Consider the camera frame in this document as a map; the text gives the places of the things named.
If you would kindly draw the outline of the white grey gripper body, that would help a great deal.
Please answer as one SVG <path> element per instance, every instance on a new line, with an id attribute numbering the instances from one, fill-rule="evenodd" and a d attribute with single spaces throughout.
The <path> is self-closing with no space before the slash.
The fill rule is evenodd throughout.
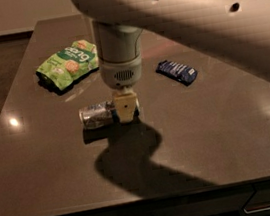
<path id="1" fill-rule="evenodd" d="M 93 21 L 92 27 L 102 80 L 114 90 L 130 88 L 142 74 L 142 30 L 100 21 Z"/>

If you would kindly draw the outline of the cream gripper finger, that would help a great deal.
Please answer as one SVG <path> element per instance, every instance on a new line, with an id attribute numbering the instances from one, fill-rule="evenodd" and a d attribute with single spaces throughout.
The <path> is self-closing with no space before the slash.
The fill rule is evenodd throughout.
<path id="1" fill-rule="evenodd" d="M 120 122 L 124 124 L 132 122 L 138 105 L 137 94 L 133 88 L 124 87 L 113 91 L 112 100 Z"/>

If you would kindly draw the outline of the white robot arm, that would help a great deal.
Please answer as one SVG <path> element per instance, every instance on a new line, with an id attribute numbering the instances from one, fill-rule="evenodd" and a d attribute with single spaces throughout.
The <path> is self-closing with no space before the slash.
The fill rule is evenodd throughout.
<path id="1" fill-rule="evenodd" d="M 131 121 L 149 30 L 270 82 L 270 0 L 71 0 L 93 20 L 99 67 L 121 122 Z"/>

